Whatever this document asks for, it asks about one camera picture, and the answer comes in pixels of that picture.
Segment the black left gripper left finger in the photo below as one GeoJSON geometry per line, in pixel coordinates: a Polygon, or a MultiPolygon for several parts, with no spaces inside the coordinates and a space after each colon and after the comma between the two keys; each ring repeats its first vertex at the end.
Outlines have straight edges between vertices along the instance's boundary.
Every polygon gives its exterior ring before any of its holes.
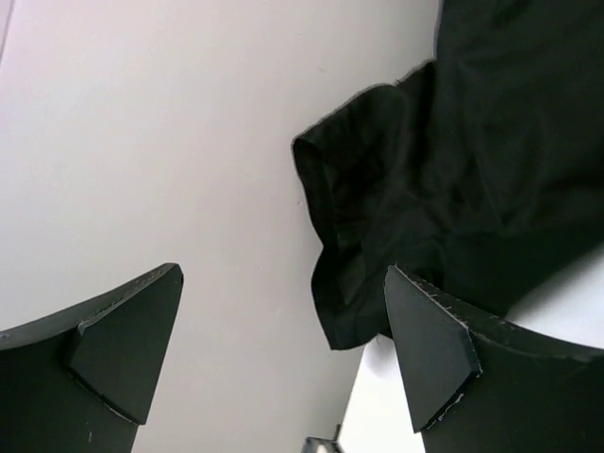
{"type": "Polygon", "coordinates": [[[176,263],[1,333],[4,452],[129,452],[184,286],[176,263]]]}

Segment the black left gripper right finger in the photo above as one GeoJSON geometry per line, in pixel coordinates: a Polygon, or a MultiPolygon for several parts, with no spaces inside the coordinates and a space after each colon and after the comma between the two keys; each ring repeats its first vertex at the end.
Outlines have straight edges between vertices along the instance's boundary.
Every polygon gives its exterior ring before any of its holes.
{"type": "Polygon", "coordinates": [[[603,353],[503,320],[390,267],[385,302],[428,452],[599,452],[603,353]]]}

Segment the black pleated skirt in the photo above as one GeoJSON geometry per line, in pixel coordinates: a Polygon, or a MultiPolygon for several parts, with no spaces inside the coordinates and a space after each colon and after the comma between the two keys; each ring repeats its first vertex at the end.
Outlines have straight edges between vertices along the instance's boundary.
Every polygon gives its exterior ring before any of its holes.
{"type": "Polygon", "coordinates": [[[603,241],[603,5],[445,1],[434,59],[298,135],[334,350],[388,334],[390,266],[491,314],[603,241]]]}

